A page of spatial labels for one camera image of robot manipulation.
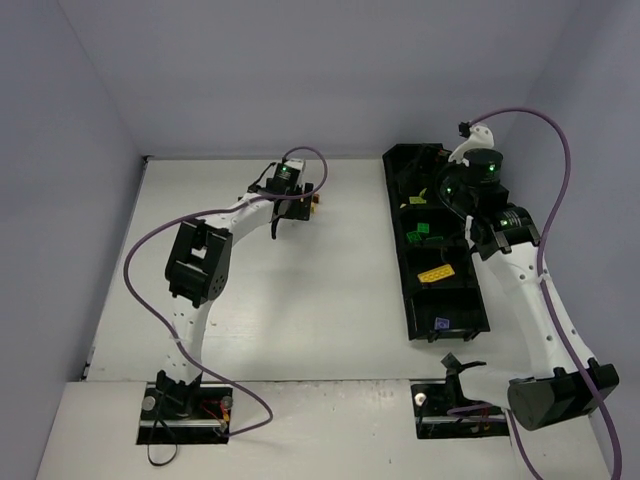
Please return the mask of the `dark green curved lego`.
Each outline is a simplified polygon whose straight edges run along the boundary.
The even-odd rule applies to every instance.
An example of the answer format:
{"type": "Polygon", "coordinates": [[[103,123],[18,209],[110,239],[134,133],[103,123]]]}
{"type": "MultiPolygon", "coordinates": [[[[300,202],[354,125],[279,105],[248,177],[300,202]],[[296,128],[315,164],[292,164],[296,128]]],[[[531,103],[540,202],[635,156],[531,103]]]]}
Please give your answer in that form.
{"type": "Polygon", "coordinates": [[[420,233],[418,231],[407,232],[406,233],[406,238],[407,238],[407,241],[410,244],[420,243],[421,242],[421,235],[420,235],[420,233]]]}

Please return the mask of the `yellow long lego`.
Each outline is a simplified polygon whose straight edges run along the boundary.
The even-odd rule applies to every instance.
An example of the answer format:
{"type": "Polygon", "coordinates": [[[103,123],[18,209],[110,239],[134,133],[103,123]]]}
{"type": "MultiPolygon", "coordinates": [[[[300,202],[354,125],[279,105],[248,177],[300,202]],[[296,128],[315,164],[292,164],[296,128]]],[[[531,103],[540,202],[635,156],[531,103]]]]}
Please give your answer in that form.
{"type": "Polygon", "coordinates": [[[421,272],[417,279],[421,284],[433,284],[455,276],[455,270],[450,264],[421,272]]]}

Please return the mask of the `purple square lego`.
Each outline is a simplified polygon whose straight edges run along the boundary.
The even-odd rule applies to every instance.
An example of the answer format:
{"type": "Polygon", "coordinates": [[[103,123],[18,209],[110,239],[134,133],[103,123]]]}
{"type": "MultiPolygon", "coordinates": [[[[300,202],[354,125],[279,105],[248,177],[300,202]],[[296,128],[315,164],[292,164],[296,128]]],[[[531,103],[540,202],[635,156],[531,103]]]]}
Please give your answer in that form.
{"type": "Polygon", "coordinates": [[[450,320],[442,317],[437,317],[434,321],[434,329],[436,331],[444,331],[450,328],[450,320]]]}

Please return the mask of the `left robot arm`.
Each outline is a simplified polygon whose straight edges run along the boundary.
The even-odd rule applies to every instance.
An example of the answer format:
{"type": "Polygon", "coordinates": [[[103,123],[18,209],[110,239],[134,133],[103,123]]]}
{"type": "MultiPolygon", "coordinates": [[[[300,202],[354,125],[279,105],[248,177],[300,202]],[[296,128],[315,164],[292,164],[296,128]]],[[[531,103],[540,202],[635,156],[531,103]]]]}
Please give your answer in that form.
{"type": "Polygon", "coordinates": [[[268,225],[275,238],[280,220],[310,219],[314,185],[304,182],[303,175],[302,160],[281,162],[263,186],[250,185],[230,213],[181,223],[165,268],[174,298],[170,324],[178,338],[156,376],[157,389],[169,395],[180,416],[187,415],[198,402],[202,378],[202,370],[181,352],[201,360],[212,303],[228,282],[232,247],[262,226],[268,225]]]}

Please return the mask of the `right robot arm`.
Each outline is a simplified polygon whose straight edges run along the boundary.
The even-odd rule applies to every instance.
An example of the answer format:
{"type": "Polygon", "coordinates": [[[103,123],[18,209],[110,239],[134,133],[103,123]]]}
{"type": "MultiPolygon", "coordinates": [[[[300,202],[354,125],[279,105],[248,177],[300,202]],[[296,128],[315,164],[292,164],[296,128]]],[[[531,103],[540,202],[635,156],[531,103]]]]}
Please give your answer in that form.
{"type": "Polygon", "coordinates": [[[518,327],[526,365],[492,367],[484,360],[442,363],[456,404],[482,401],[512,413],[528,431],[587,416],[619,385],[616,367],[586,345],[553,284],[543,238],[529,212],[512,204],[500,183],[503,156],[487,147],[453,153],[435,181],[439,199],[465,223],[465,239],[485,306],[518,327]]]}

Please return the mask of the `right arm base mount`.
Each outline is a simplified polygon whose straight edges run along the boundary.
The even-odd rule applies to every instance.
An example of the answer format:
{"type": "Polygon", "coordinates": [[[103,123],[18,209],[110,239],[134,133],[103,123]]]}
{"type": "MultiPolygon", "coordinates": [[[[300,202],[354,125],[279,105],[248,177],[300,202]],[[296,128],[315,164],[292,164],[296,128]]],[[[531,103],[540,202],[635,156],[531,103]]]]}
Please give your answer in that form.
{"type": "Polygon", "coordinates": [[[461,363],[452,353],[442,360],[443,380],[417,381],[410,386],[416,436],[419,440],[509,437],[503,411],[492,404],[467,399],[459,375],[485,366],[483,361],[461,363]]]}

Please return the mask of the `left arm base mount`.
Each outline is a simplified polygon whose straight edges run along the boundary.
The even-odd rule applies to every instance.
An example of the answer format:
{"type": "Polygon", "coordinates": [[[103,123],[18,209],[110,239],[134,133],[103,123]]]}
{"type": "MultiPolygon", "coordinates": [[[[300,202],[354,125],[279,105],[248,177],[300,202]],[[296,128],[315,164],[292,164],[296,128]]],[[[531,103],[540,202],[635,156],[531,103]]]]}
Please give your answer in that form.
{"type": "Polygon", "coordinates": [[[184,410],[153,383],[145,387],[137,445],[216,445],[229,442],[234,390],[228,385],[202,384],[184,410]]]}

